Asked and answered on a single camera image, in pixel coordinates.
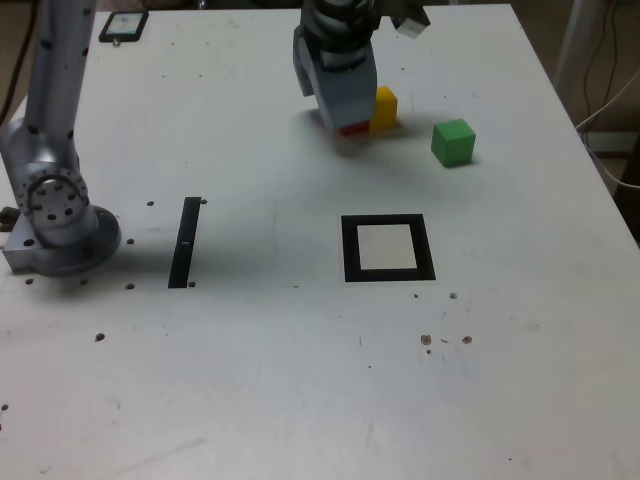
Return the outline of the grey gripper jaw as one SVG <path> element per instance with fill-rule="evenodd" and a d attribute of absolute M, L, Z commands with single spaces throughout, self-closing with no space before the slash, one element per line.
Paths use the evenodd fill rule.
<path fill-rule="evenodd" d="M 316 61 L 314 69 L 314 94 L 328 130 L 338 131 L 371 119 L 377 92 L 377 70 L 371 44 L 363 49 L 363 60 L 354 68 L 328 71 Z"/>
<path fill-rule="evenodd" d="M 312 73 L 318 53 L 317 38 L 302 24 L 298 25 L 293 33 L 293 65 L 304 97 L 315 95 Z"/>

